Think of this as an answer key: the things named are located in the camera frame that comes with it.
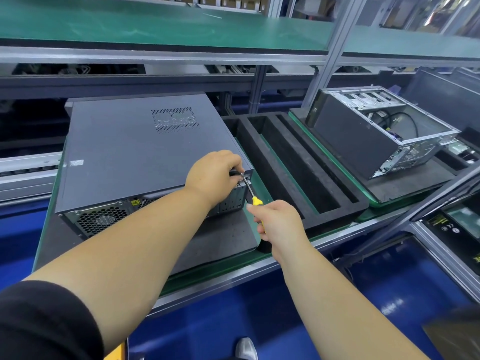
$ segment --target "hexagonal vent grille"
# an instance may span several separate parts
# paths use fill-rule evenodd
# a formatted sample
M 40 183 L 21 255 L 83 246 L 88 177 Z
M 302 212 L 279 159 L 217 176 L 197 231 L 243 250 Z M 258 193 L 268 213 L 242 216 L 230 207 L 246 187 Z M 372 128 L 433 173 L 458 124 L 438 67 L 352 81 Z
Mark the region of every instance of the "hexagonal vent grille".
M 90 238 L 127 216 L 126 210 L 110 206 L 82 213 L 76 224 Z
M 196 129 L 200 126 L 190 107 L 152 110 L 152 116 L 156 131 L 160 134 Z

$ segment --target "black sleeve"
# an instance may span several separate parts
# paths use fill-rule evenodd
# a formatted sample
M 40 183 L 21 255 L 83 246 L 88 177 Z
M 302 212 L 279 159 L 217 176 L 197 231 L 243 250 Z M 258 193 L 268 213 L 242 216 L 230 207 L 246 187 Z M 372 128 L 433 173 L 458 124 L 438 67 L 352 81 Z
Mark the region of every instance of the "black sleeve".
M 62 286 L 24 281 L 0 292 L 2 359 L 103 359 L 99 328 L 85 304 Z

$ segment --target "black foam tray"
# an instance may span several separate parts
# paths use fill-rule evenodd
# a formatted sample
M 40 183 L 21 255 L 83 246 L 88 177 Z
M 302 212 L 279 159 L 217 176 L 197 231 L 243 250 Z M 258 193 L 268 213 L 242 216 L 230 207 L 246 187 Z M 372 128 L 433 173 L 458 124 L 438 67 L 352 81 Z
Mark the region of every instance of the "black foam tray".
M 309 238 L 345 226 L 367 209 L 369 202 L 363 193 L 326 155 L 310 155 L 296 139 L 287 128 L 288 115 L 246 114 L 222 119 L 238 139 L 272 198 L 287 201 L 300 213 Z

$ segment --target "white sticker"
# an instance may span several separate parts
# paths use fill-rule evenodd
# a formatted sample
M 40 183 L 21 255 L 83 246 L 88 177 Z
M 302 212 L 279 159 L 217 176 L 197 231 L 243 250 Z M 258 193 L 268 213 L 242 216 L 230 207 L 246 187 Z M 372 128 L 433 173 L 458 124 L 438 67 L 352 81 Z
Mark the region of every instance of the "white sticker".
M 82 166 L 84 164 L 84 160 L 81 159 L 81 160 L 70 160 L 70 163 L 69 163 L 69 166 L 70 167 L 73 167 L 73 166 Z

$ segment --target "computer case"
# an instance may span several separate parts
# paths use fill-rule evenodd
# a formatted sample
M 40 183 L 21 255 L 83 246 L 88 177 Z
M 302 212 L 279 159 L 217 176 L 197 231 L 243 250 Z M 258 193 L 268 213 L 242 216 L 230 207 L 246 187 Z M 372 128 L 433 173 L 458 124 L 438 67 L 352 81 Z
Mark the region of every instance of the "computer case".
M 253 167 L 204 93 L 70 99 L 71 122 L 55 212 L 87 239 L 182 188 L 192 165 L 212 151 Z M 242 182 L 208 217 L 241 209 Z
M 365 179 L 426 163 L 459 132 L 380 86 L 318 91 L 306 124 Z

